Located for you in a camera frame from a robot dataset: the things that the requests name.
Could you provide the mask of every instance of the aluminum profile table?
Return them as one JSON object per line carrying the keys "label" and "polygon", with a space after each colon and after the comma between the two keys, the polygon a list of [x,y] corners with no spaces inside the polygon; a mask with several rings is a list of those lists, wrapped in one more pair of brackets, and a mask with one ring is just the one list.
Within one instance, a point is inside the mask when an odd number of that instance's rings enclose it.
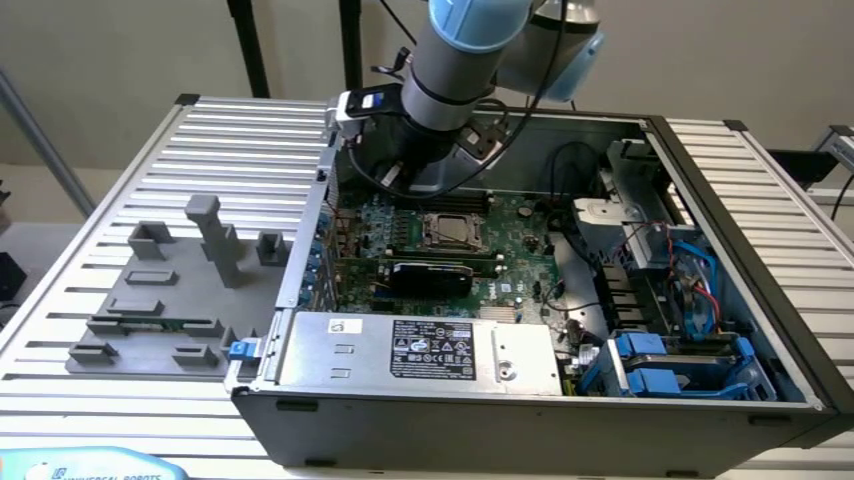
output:
{"label": "aluminum profile table", "polygon": [[[192,193],[204,192],[220,196],[220,218],[235,224],[242,238],[254,238],[260,229],[292,236],[326,146],[324,108],[320,103],[206,97],[195,105],[174,107],[0,333],[0,449],[115,445],[162,456],[200,479],[376,478],[368,472],[284,470],[274,464],[219,381],[72,376],[64,368],[68,346],[82,337],[86,318],[98,311],[131,256],[126,238],[139,220],[163,220],[176,236],[199,236],[183,207]],[[790,191],[787,177],[781,177],[753,138],[730,132],[719,122],[671,124],[793,299],[801,302],[799,292],[815,282],[854,288],[854,273],[843,267],[842,273],[815,268],[819,260],[842,265],[850,243],[825,217],[810,213],[815,205]],[[735,196],[749,189],[727,174],[730,167],[747,169],[737,171],[750,173],[755,193]],[[782,225],[795,229],[775,231]],[[810,261],[799,260],[791,249],[813,255]],[[835,273],[819,275],[827,271]],[[846,330],[845,315],[823,312],[809,299],[803,302],[802,307],[817,310],[806,318],[825,348],[854,378],[854,367],[846,367],[854,355],[854,326],[849,322]],[[827,302],[833,308],[851,305],[854,310],[854,296],[839,295]],[[769,451],[721,478],[853,476],[854,433],[847,433],[813,450]],[[384,477],[472,475],[391,472]]]}

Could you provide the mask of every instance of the sticker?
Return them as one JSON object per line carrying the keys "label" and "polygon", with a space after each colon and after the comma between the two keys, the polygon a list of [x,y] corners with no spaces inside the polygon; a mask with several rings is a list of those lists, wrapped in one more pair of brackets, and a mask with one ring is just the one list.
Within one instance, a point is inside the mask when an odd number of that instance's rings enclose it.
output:
{"label": "sticker", "polygon": [[398,378],[475,380],[471,323],[395,320],[391,374]]}
{"label": "sticker", "polygon": [[330,318],[330,333],[362,333],[360,318]]}

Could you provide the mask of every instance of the black plastic part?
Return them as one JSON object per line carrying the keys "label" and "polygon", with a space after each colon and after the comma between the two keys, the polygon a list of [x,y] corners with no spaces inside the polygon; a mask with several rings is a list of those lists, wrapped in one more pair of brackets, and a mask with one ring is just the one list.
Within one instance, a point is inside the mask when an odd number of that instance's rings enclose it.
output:
{"label": "black plastic part", "polygon": [[396,263],[390,276],[394,295],[404,298],[464,298],[472,282],[472,269],[450,264]]}
{"label": "black plastic part", "polygon": [[258,41],[258,29],[255,28],[255,15],[252,13],[252,0],[227,0],[228,12],[235,21],[238,40],[246,74],[250,77],[250,88],[255,98],[270,98],[270,85],[267,84],[267,71],[264,69],[264,56],[262,45]]}
{"label": "black plastic part", "polygon": [[382,73],[383,75],[388,75],[395,78],[398,81],[403,82],[403,76],[398,74],[403,67],[406,67],[406,60],[410,58],[410,54],[412,52],[408,48],[400,47],[398,50],[398,56],[395,57],[395,63],[391,67],[383,67],[382,65],[371,66],[371,71],[374,73]]}
{"label": "black plastic part", "polygon": [[799,150],[769,150],[767,152],[803,189],[821,182],[839,163],[827,152]]}
{"label": "black plastic part", "polygon": [[490,213],[490,198],[486,192],[459,192],[454,195],[415,201],[406,198],[394,198],[395,208],[399,210],[418,210],[420,212],[440,213]]}
{"label": "black plastic part", "polygon": [[362,88],[362,0],[338,0],[344,57],[344,86]]}
{"label": "black plastic part", "polygon": [[15,298],[27,280],[27,273],[17,266],[12,255],[0,252],[0,301],[8,302]]}
{"label": "black plastic part", "polygon": [[175,99],[175,105],[183,105],[186,107],[195,105],[200,97],[202,95],[198,93],[182,93]]}
{"label": "black plastic part", "polygon": [[699,478],[699,472],[697,470],[667,470],[665,476],[667,478]]}
{"label": "black plastic part", "polygon": [[460,131],[456,145],[472,158],[483,161],[495,150],[497,143],[505,137],[507,137],[507,132],[503,125],[483,125],[472,118]]}
{"label": "black plastic part", "polygon": [[786,427],[791,425],[791,417],[787,415],[751,415],[747,423],[757,427]]}
{"label": "black plastic part", "polygon": [[750,129],[741,120],[723,120],[723,126],[734,132],[747,132]]}
{"label": "black plastic part", "polygon": [[847,125],[831,125],[830,130],[841,137],[854,137],[854,130]]}
{"label": "black plastic part", "polygon": [[[399,83],[386,83],[372,87],[358,88],[350,92],[344,113],[352,118],[370,117],[371,115],[404,115],[400,103]],[[368,96],[379,97],[379,103],[364,107],[364,99]]]}
{"label": "black plastic part", "polygon": [[318,400],[312,398],[283,398],[276,401],[276,410],[286,412],[316,412]]}
{"label": "black plastic part", "polygon": [[303,463],[307,467],[332,468],[338,465],[338,460],[332,460],[331,458],[307,458]]}

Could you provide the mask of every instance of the red cable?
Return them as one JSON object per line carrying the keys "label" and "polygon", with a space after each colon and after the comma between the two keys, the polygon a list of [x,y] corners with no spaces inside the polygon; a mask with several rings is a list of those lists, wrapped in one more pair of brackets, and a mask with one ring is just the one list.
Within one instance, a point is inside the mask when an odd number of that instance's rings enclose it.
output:
{"label": "red cable", "polygon": [[694,291],[697,293],[699,293],[703,297],[706,297],[706,299],[709,300],[709,302],[711,303],[711,308],[715,311],[715,327],[718,327],[719,322],[721,322],[721,305],[718,304],[718,300],[715,299],[715,297],[711,295],[711,293],[709,293],[706,291],[705,288],[702,288],[701,286],[695,286],[694,287]]}

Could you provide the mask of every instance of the cable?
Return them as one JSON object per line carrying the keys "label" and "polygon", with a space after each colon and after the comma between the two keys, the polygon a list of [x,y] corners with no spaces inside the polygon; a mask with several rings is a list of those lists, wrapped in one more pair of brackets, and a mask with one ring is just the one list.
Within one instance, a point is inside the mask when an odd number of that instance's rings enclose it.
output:
{"label": "cable", "polygon": [[670,242],[670,225],[667,225],[665,222],[661,222],[661,221],[645,222],[641,225],[638,225],[638,228],[635,228],[631,234],[626,237],[626,240],[623,240],[623,243],[621,243],[619,246],[611,252],[611,261],[617,259],[617,254],[621,252],[623,248],[626,248],[626,245],[629,245],[629,240],[634,238],[634,236],[641,232],[641,230],[643,230],[647,227],[651,227],[653,225],[659,225],[665,227],[665,229],[667,230],[667,251],[670,253],[670,267],[673,269],[673,244]]}
{"label": "cable", "polygon": [[400,30],[403,30],[403,33],[406,34],[407,37],[410,37],[410,42],[412,42],[412,45],[418,45],[418,42],[415,41],[415,37],[412,36],[412,34],[410,33],[410,29],[406,28],[406,25],[403,24],[403,22],[400,21],[400,18],[398,17],[398,14],[395,13],[395,11],[391,9],[391,7],[388,6],[388,4],[386,3],[386,0],[379,0],[379,3],[383,4],[383,8],[386,9],[386,11],[388,12],[388,15],[391,16],[391,19],[395,21],[395,23],[398,24],[398,27],[400,27]]}
{"label": "cable", "polygon": [[[585,149],[593,154],[593,159],[594,159],[594,168],[597,167],[597,159],[599,158],[599,153],[597,152],[597,149],[593,148],[593,146],[590,146],[589,143],[582,142],[581,140],[574,140],[571,142],[565,143],[563,145],[561,145],[558,148],[555,148],[551,153],[549,154],[549,159],[546,160],[546,162],[550,164],[551,166],[551,178],[549,179],[549,193],[550,193],[550,200],[554,202],[554,197],[555,197],[555,176],[557,176],[557,164],[558,164],[558,158],[561,157],[561,154],[563,153],[563,151],[570,148],[570,147],[585,147]],[[570,165],[573,165],[573,167],[575,168],[575,171],[581,173],[578,166],[575,165],[575,163],[571,163]],[[565,178],[565,182],[563,185],[561,186],[561,197],[558,197],[558,201],[561,201],[563,198],[563,191],[566,188],[566,178]]]}
{"label": "cable", "polygon": [[497,122],[497,124],[505,124],[507,122],[507,117],[510,116],[510,109],[507,108],[507,104],[498,98],[482,98],[480,100],[478,100],[478,105],[488,104],[493,104],[502,109],[502,119]]}
{"label": "cable", "polygon": [[715,327],[721,324],[721,304],[718,303],[718,299],[711,295],[711,293],[709,293],[699,286],[694,287],[694,291],[699,293],[703,297],[706,297],[706,299],[711,303],[711,308],[714,309],[714,326],[713,326],[713,331],[714,331]]}
{"label": "cable", "polygon": [[555,288],[558,288],[558,285],[561,285],[563,283],[563,280],[561,280],[558,283],[555,283],[551,288],[549,289],[549,291],[546,292],[546,295],[543,296],[543,303],[546,305],[549,305],[549,308],[551,308],[553,310],[558,311],[558,312],[577,312],[578,310],[583,310],[587,307],[595,307],[597,305],[602,305],[599,302],[590,302],[586,303],[585,305],[579,306],[579,307],[573,307],[573,308],[562,308],[555,306],[551,303],[551,294],[555,291]]}
{"label": "cable", "polygon": [[837,220],[837,211],[839,210],[839,205],[842,205],[842,198],[845,197],[845,192],[847,191],[849,187],[851,186],[851,181],[854,181],[854,174],[851,174],[851,176],[849,177],[849,181],[845,182],[842,190],[839,190],[839,196],[837,197],[837,203],[834,203],[834,205],[833,205],[833,212],[830,212],[830,219],[834,220],[834,221]]}
{"label": "cable", "polygon": [[[561,4],[562,4],[562,8],[561,8],[561,24],[563,25],[563,23],[566,23],[566,11],[569,9],[567,8],[569,7],[569,0],[561,0]],[[438,191],[435,191],[435,192],[432,192],[430,194],[426,194],[426,195],[411,195],[411,194],[407,194],[407,193],[396,192],[395,190],[388,188],[386,185],[383,185],[374,177],[367,175],[367,173],[364,172],[364,169],[359,165],[359,161],[356,159],[355,144],[354,143],[348,143],[347,144],[347,154],[350,156],[350,163],[352,164],[352,167],[356,170],[356,173],[359,173],[359,175],[362,175],[364,177],[364,179],[368,181],[368,183],[371,183],[371,185],[374,185],[383,192],[386,192],[387,194],[390,194],[390,195],[392,195],[395,197],[406,198],[408,200],[430,200],[431,198],[440,197],[442,195],[446,195],[447,193],[450,193],[454,190],[456,190],[460,186],[463,186],[466,183],[468,183],[468,181],[472,178],[475,178],[490,167],[490,165],[495,162],[495,160],[498,158],[501,158],[503,153],[507,151],[510,146],[514,144],[514,142],[517,141],[517,138],[519,138],[519,134],[522,133],[522,130],[525,130],[525,127],[526,127],[529,121],[531,120],[531,116],[534,115],[534,110],[537,110],[537,107],[539,105],[539,101],[543,98],[543,95],[546,94],[549,78],[551,77],[551,71],[554,70],[555,63],[558,61],[558,54],[561,52],[561,42],[563,41],[563,32],[565,32],[563,28],[558,30],[558,35],[557,35],[557,39],[555,39],[555,47],[554,47],[554,49],[551,51],[551,58],[549,59],[549,66],[546,67],[546,73],[543,75],[543,80],[541,81],[541,85],[539,85],[539,88],[537,90],[537,95],[534,96],[534,101],[531,102],[531,106],[526,110],[525,115],[522,116],[522,119],[519,120],[519,124],[517,125],[517,128],[514,128],[513,133],[510,134],[510,137],[507,138],[505,143],[502,143],[502,146],[498,148],[498,151],[493,154],[493,157],[480,164],[480,166],[474,170],[474,172],[471,172],[471,174],[468,174],[460,181],[458,181],[450,187],[444,187],[442,190],[438,190]]]}

